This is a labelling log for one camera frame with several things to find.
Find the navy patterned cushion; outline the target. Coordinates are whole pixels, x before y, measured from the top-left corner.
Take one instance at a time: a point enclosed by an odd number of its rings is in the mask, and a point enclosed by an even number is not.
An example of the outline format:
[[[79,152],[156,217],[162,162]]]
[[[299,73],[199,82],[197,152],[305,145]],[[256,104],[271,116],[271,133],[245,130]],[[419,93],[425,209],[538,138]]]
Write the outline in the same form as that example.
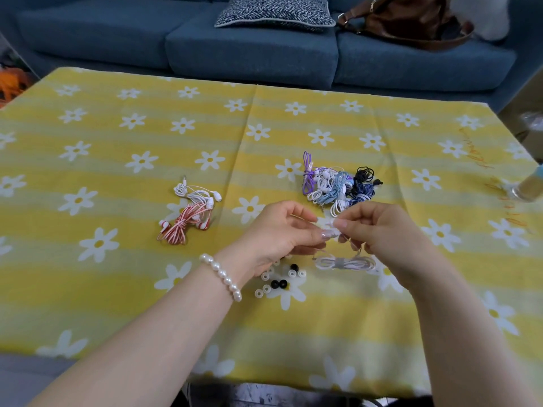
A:
[[[214,27],[278,25],[320,32],[336,26],[329,0],[230,0]]]

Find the clear bottle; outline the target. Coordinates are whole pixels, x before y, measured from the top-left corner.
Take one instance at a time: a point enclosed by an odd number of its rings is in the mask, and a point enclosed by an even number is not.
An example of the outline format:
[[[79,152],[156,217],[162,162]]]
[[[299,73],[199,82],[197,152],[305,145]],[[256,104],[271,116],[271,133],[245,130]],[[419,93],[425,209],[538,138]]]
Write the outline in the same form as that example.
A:
[[[540,164],[523,181],[515,184],[511,194],[514,198],[526,203],[534,203],[543,198],[543,164]]]

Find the person's left hand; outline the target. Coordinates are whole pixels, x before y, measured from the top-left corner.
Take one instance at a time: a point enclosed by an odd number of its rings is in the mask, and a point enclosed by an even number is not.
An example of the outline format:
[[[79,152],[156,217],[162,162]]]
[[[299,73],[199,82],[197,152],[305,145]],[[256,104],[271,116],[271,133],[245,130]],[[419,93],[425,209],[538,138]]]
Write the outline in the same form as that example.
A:
[[[266,205],[248,226],[246,232],[232,244],[234,269],[242,274],[241,283],[261,275],[274,262],[293,255],[295,246],[326,244],[332,234],[315,225],[289,225],[285,200]]]

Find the clear plastic bag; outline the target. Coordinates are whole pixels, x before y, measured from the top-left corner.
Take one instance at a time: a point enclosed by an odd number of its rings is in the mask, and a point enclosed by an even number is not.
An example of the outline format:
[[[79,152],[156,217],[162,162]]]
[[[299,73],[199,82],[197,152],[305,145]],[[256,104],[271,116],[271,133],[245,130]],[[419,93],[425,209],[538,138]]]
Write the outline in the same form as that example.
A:
[[[543,133],[543,111],[527,111],[520,115],[526,130]]]

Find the person's left forearm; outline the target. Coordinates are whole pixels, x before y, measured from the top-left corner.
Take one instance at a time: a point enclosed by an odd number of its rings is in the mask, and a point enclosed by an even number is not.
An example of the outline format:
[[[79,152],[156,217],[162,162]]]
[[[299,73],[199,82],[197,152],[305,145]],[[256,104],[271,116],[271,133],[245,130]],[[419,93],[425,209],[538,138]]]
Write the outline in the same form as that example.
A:
[[[191,270],[28,407],[170,407],[245,285],[232,249]]]

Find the light blue earphones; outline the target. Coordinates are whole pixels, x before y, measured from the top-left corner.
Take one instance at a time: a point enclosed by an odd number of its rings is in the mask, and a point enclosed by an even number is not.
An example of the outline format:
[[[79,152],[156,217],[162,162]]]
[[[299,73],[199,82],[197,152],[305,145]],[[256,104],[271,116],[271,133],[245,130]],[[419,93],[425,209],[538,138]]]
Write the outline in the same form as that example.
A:
[[[327,180],[321,195],[316,199],[319,205],[334,204],[336,201],[346,199],[347,193],[354,186],[354,179],[345,171],[339,171]]]

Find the black earphones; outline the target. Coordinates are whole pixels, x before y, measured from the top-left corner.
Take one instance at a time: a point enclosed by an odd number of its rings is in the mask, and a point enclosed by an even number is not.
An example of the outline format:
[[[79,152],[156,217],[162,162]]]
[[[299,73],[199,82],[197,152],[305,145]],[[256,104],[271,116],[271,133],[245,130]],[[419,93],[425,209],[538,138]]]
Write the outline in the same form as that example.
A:
[[[372,184],[373,186],[382,185],[383,182],[375,178],[375,172],[368,166],[361,166],[357,169],[353,178],[354,185]]]

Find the brown leather bag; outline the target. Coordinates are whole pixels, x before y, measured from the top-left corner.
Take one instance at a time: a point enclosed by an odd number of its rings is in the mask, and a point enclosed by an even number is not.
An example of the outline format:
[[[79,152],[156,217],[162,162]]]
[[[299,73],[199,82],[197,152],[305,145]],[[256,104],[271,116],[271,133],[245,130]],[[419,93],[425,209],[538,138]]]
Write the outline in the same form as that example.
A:
[[[337,25],[348,32],[413,47],[441,51],[468,41],[475,27],[450,10],[450,0],[364,0],[341,13]]]

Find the person's right hand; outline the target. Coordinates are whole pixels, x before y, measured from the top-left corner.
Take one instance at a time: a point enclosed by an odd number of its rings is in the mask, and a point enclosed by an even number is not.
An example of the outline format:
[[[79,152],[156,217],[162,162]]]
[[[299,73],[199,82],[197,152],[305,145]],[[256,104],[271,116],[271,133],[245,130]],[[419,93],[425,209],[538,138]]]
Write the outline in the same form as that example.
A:
[[[354,250],[363,247],[374,255],[408,290],[424,280],[440,260],[439,251],[399,205],[365,201],[336,218],[370,225],[370,239],[349,239],[341,234],[350,240]]]

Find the navy striped earphones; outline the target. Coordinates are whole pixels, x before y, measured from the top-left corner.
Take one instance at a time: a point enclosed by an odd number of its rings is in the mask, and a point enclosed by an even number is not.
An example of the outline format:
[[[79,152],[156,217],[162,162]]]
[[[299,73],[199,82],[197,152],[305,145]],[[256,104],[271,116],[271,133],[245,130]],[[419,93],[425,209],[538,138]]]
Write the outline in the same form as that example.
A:
[[[372,182],[355,182],[347,196],[349,206],[369,201],[375,196],[374,184]]]

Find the group of white ear tips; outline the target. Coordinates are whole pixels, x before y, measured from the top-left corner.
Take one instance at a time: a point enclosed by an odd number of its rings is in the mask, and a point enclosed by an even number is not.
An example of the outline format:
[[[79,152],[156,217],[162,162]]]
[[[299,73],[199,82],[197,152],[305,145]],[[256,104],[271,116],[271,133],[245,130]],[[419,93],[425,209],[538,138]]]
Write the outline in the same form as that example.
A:
[[[290,271],[290,264],[282,260],[278,260],[272,264],[270,269],[261,274],[261,280],[264,282],[260,289],[255,290],[255,297],[262,298],[280,298],[283,306],[288,307],[290,300],[294,299],[298,302],[303,302],[306,299],[305,294],[300,287],[306,282],[307,271],[299,267],[297,273]],[[285,279],[289,282],[287,289],[272,289],[270,282],[272,280]]]

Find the blue fabric sofa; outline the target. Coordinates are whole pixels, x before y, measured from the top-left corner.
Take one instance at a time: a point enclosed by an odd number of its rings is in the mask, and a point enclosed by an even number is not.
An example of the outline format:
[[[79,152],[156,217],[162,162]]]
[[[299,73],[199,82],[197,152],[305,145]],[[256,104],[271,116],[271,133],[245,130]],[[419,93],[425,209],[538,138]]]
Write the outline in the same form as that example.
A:
[[[543,67],[543,0],[510,32],[429,52],[356,35],[215,28],[229,0],[0,0],[0,35],[37,77],[59,67],[485,102],[499,112]]]

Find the person's right forearm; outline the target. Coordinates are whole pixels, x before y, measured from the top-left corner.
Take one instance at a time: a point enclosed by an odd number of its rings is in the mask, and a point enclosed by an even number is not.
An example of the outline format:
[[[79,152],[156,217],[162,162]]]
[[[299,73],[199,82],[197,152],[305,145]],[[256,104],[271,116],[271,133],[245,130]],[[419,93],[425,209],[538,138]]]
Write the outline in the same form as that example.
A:
[[[434,407],[541,407],[482,301],[439,252],[408,259]]]

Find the purple earphones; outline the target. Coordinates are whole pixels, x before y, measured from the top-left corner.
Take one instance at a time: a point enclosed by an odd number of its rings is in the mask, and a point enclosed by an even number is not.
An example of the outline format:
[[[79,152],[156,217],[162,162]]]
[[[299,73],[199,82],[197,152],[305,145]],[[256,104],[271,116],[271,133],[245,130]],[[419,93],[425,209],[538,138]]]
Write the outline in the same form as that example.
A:
[[[316,170],[314,168],[313,158],[311,153],[304,151],[303,153],[303,182],[302,194],[308,196],[316,190]]]

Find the white earphones with grey tie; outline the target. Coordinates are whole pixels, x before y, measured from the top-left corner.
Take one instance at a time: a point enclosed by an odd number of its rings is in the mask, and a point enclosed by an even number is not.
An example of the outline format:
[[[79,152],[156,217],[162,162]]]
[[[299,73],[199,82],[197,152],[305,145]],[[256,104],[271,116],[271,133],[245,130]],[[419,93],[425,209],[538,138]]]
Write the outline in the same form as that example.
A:
[[[325,231],[332,234],[331,240],[338,241],[341,237],[336,227],[333,226],[334,218],[323,217],[318,218],[316,225]],[[363,271],[372,272],[377,270],[379,261],[374,256],[363,256],[361,251],[353,257],[345,258],[334,256],[332,253],[326,252],[326,250],[318,250],[312,257],[312,261],[315,267],[322,271],[328,270],[351,270],[351,271]]]

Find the red striped earphones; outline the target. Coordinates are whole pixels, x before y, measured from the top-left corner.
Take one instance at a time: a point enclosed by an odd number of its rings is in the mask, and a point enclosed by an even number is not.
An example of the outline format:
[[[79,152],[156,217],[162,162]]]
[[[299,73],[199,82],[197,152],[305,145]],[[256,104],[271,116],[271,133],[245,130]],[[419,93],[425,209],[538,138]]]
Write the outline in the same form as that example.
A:
[[[185,245],[186,232],[190,226],[206,231],[211,223],[213,207],[209,203],[193,203],[187,205],[173,223],[160,221],[161,231],[157,241],[166,241],[170,245]]]

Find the yellow daisy tablecloth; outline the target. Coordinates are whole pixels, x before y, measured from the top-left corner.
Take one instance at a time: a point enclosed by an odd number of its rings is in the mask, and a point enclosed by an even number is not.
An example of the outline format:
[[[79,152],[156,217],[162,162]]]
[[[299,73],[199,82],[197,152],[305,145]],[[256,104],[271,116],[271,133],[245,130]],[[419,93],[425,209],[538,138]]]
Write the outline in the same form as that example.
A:
[[[85,356],[316,168],[383,181],[461,271],[543,397],[543,202],[536,167],[488,105],[61,68],[0,110],[0,354]],[[157,241],[218,191],[206,231]]]

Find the orange object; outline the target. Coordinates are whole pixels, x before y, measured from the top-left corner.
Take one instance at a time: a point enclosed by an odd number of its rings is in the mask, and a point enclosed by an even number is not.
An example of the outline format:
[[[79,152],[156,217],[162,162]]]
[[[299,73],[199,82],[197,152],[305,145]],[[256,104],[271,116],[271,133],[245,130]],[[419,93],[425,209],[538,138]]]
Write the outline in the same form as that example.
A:
[[[0,66],[0,109],[3,109],[33,84],[30,76],[22,69]]]

